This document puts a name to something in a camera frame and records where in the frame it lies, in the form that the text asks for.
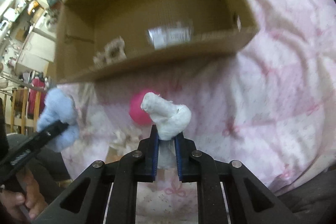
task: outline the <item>wooden chair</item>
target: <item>wooden chair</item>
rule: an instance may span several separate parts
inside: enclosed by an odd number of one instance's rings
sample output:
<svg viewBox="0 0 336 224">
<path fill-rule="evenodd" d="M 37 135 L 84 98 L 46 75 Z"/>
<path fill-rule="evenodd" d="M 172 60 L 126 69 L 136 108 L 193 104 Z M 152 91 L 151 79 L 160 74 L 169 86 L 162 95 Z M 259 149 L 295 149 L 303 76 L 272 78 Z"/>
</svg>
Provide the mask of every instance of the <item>wooden chair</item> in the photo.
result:
<svg viewBox="0 0 336 224">
<path fill-rule="evenodd" d="M 26 127 L 33 128 L 34 131 L 37 129 L 37 119 L 40 112 L 40 100 L 41 100 L 41 91 L 38 91 L 35 97 L 34 105 L 34 117 L 29 119 L 27 117 L 27 102 L 28 102 L 28 88 L 18 89 L 13 91 L 13 99 L 11 104 L 11 114 L 10 114 L 10 131 L 14 131 L 14 126 L 21 127 L 21 134 L 26 134 Z M 5 94 L 3 101 L 4 113 L 6 110 L 8 95 Z M 21 112 L 21 118 L 15 117 L 17 112 Z"/>
</svg>

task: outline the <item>cabinet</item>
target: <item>cabinet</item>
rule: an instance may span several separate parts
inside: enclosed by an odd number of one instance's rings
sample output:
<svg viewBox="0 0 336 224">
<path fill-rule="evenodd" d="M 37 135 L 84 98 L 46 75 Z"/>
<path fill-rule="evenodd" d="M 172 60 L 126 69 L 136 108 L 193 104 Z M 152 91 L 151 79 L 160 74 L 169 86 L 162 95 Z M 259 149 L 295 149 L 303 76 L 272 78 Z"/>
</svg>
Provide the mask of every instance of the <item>cabinet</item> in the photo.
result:
<svg viewBox="0 0 336 224">
<path fill-rule="evenodd" d="M 48 64 L 49 62 L 47 60 L 23 49 L 16 62 L 15 74 L 19 75 L 20 73 L 30 70 L 43 72 Z"/>
<path fill-rule="evenodd" d="M 55 59 L 55 42 L 41 36 L 38 33 L 31 32 L 27 38 L 23 49 L 40 58 L 54 62 Z"/>
<path fill-rule="evenodd" d="M 47 15 L 47 12 L 46 11 L 43 12 L 42 16 L 36 22 L 33 28 L 33 32 L 36 32 L 40 34 L 41 36 L 46 37 L 56 42 L 56 33 L 48 30 L 48 28 L 46 27 L 46 21 L 48 21 L 48 19 L 50 19 L 50 17 Z"/>
</svg>

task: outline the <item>metal screw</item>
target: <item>metal screw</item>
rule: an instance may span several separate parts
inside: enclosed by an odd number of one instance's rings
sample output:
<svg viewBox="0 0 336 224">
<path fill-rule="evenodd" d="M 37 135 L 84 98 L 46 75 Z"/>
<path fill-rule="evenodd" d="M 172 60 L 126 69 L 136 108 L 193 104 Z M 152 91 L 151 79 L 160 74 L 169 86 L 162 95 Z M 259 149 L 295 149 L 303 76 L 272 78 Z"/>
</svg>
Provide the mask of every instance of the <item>metal screw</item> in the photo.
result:
<svg viewBox="0 0 336 224">
<path fill-rule="evenodd" d="M 139 158 L 142 156 L 142 152 L 140 150 L 134 150 L 132 153 L 133 157 Z"/>
<path fill-rule="evenodd" d="M 103 162 L 102 160 L 95 160 L 95 161 L 93 162 L 92 166 L 93 166 L 94 168 L 100 168 L 100 167 L 103 166 L 103 164 L 104 164 L 104 162 Z"/>
<path fill-rule="evenodd" d="M 242 163 L 241 163 L 239 160 L 234 160 L 234 161 L 232 162 L 232 166 L 233 166 L 233 167 L 236 167 L 236 168 L 239 168 L 239 167 L 242 166 Z"/>
<path fill-rule="evenodd" d="M 194 150 L 193 152 L 191 152 L 191 155 L 193 155 L 194 157 L 200 157 L 202 156 L 202 152 L 200 150 Z"/>
</svg>

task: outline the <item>person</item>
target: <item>person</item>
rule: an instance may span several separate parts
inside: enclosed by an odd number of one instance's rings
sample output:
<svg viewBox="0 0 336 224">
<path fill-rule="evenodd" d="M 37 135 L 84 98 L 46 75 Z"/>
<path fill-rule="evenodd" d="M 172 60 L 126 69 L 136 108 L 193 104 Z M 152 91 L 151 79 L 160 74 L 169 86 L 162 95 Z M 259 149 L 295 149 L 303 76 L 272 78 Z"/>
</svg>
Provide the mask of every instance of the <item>person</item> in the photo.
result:
<svg viewBox="0 0 336 224">
<path fill-rule="evenodd" d="M 9 148 L 20 145 L 27 136 L 12 133 L 7 135 Z M 43 147 L 41 152 L 27 164 L 23 182 L 26 183 L 26 196 L 3 190 L 0 201 L 8 213 L 16 220 L 25 221 L 26 217 L 19 209 L 25 204 L 29 217 L 34 220 L 63 190 L 57 182 L 70 179 L 61 153 Z"/>
<path fill-rule="evenodd" d="M 2 100 L 0 100 L 0 109 L 2 109 Z M 5 157 L 3 151 L 20 145 L 28 138 L 16 133 L 6 135 L 5 121 L 3 113 L 1 114 L 0 159 Z M 25 222 L 28 217 L 30 220 L 34 220 L 64 190 L 57 185 L 57 182 L 70 179 L 60 152 L 71 146 L 79 137 L 77 112 L 72 98 L 59 89 L 51 89 L 45 98 L 45 108 L 37 122 L 37 131 L 40 132 L 57 120 L 67 123 L 69 126 L 60 136 L 43 147 L 26 165 L 26 172 L 23 177 L 23 182 L 26 183 L 26 195 L 13 193 L 6 189 L 0 193 L 2 205 L 11 217 L 17 221 Z M 28 216 L 25 216 L 19 208 L 23 204 L 29 210 Z"/>
</svg>

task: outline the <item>pink patterned fabric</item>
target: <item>pink patterned fabric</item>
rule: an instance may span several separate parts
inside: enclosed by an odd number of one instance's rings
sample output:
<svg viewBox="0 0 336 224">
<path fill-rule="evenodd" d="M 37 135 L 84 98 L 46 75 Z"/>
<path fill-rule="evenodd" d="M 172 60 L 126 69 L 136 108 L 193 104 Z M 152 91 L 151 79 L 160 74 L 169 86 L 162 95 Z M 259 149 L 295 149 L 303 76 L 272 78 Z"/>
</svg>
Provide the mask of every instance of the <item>pink patterned fabric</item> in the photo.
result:
<svg viewBox="0 0 336 224">
<path fill-rule="evenodd" d="M 335 161 L 336 4 L 248 1 L 261 30 L 235 57 L 62 86 L 82 117 L 81 139 L 63 152 L 73 178 L 105 158 L 111 128 L 135 126 L 128 104 L 144 88 L 187 105 L 193 115 L 185 136 L 216 160 L 240 160 L 273 192 L 295 188 Z M 149 136 L 148 127 L 138 130 Z M 138 223 L 194 223 L 195 186 L 182 185 L 175 170 L 160 174 L 154 184 L 139 184 Z"/>
</svg>

